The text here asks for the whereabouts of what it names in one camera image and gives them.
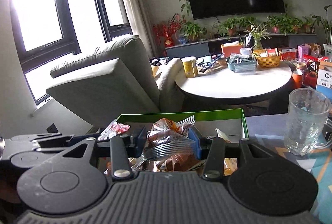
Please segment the pink candy wrapper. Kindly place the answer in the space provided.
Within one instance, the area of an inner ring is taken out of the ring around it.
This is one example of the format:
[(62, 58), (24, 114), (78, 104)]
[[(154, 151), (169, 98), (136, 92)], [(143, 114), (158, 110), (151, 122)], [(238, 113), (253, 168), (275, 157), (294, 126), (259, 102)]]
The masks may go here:
[(106, 129), (104, 129), (102, 131), (102, 133), (100, 133), (97, 140), (98, 141), (109, 140), (116, 135), (121, 135), (121, 134), (126, 133), (129, 129), (130, 129), (129, 125), (125, 125), (125, 124), (113, 121), (107, 126)]

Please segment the beige meat snack package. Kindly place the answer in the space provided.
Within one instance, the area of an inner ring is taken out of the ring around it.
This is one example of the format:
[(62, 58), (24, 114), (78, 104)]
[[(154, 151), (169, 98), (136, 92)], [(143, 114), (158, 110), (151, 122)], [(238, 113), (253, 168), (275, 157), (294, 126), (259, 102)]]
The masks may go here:
[[(215, 131), (217, 133), (217, 137), (223, 139), (225, 141), (225, 143), (231, 143), (228, 136), (223, 131), (221, 131), (218, 128), (216, 128)], [(224, 176), (230, 176), (237, 170), (237, 159), (229, 158), (228, 155), (229, 155), (229, 153), (227, 152), (227, 148), (225, 148), (225, 157), (224, 157), (224, 161), (223, 161), (223, 164), (224, 164), (223, 175)]]

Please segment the silver triangular snack packet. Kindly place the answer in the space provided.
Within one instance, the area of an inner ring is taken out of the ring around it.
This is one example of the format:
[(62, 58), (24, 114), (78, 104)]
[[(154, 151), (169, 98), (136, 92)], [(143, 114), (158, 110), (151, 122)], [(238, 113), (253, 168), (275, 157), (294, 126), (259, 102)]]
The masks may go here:
[(180, 126), (165, 118), (155, 122), (132, 170), (183, 172), (199, 169), (204, 161), (196, 159), (192, 149), (194, 141), (188, 138), (189, 128), (193, 126)]

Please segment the green cardboard box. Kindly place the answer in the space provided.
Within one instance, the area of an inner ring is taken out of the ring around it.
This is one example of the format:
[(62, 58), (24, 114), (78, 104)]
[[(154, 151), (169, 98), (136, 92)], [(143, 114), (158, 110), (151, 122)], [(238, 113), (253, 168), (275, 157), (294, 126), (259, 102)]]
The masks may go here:
[(122, 114), (115, 121), (122, 124), (140, 123), (150, 129), (152, 124), (165, 118), (177, 125), (194, 125), (204, 135), (215, 129), (224, 132), (233, 142), (238, 138), (248, 139), (247, 122), (242, 109), (189, 111), (184, 113)]

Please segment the teal patterned table cloth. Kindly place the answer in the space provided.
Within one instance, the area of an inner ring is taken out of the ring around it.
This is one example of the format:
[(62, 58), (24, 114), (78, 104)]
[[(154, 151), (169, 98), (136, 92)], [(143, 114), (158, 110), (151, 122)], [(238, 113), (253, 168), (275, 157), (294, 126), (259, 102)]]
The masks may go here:
[(321, 223), (331, 223), (331, 150), (315, 149), (304, 156), (290, 153), (284, 147), (286, 119), (286, 114), (247, 117), (249, 137), (315, 177), (319, 185), (319, 193), (311, 213)]

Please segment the round white coffee table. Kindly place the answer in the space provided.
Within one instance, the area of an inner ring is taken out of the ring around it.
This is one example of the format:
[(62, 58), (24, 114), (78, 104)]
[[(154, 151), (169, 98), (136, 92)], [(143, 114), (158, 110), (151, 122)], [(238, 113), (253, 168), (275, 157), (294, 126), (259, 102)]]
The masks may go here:
[(229, 68), (187, 78), (183, 71), (176, 76), (176, 85), (185, 95), (220, 104), (251, 104), (268, 100), (286, 90), (292, 70), (285, 62), (275, 68), (235, 73)]

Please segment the blue plastic tray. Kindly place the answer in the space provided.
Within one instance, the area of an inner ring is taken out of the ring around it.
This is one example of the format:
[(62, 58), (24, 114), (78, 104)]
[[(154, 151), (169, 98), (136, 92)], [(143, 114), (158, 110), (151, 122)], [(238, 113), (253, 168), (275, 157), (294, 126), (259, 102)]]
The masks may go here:
[(257, 61), (255, 60), (243, 63), (231, 63), (229, 57), (227, 57), (226, 62), (229, 70), (234, 73), (255, 72), (257, 69)]

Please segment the clear glass mug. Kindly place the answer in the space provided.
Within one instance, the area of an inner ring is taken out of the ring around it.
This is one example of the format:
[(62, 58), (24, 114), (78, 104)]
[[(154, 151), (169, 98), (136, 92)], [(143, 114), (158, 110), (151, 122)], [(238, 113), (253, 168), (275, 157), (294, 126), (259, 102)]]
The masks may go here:
[(311, 88), (298, 88), (289, 95), (284, 146), (294, 155), (303, 156), (313, 149), (326, 149), (331, 140), (322, 137), (328, 122), (331, 102)]

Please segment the orange storage box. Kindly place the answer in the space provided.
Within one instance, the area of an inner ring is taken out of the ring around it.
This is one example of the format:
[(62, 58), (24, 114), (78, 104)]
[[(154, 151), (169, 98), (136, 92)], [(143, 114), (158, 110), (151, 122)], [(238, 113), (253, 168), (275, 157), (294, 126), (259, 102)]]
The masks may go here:
[(230, 44), (221, 44), (222, 53), (225, 58), (230, 57), (232, 53), (239, 54), (243, 47), (241, 43), (232, 42)]

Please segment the yellow wicker basket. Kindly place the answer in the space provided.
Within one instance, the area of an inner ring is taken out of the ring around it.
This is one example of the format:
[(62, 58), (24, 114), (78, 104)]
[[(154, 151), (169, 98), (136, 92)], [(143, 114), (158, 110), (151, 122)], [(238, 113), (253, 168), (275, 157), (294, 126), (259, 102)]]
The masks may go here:
[(258, 65), (261, 68), (274, 68), (278, 67), (281, 61), (281, 56), (267, 56), (262, 57), (261, 54), (266, 52), (265, 50), (254, 50), (253, 55), (255, 56)]

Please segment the spider plant in vase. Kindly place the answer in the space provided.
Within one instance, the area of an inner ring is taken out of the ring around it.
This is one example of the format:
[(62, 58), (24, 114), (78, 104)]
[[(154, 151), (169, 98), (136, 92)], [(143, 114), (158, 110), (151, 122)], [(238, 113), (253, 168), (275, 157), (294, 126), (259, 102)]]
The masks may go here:
[(251, 34), (252, 38), (254, 39), (254, 46), (251, 48), (252, 51), (255, 50), (262, 50), (263, 46), (261, 43), (261, 38), (263, 39), (270, 39), (270, 33), (267, 32), (267, 25), (264, 23), (259, 23), (259, 25), (256, 25), (253, 22), (249, 22), (250, 24), (250, 30), (245, 29), (245, 32), (248, 32)]

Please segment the blue white paper box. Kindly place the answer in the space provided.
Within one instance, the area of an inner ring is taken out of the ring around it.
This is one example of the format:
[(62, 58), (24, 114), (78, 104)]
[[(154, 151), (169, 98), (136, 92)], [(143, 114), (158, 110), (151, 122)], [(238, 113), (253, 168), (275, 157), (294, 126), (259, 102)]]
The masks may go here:
[(320, 61), (317, 74), (316, 91), (324, 94), (332, 100), (332, 64), (327, 61)]

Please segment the black wall socket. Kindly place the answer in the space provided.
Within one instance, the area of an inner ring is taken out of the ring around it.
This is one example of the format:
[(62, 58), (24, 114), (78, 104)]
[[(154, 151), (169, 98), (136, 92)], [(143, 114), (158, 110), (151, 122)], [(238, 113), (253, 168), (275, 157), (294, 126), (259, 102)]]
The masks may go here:
[(52, 123), (49, 127), (47, 127), (48, 133), (59, 133), (58, 128)]

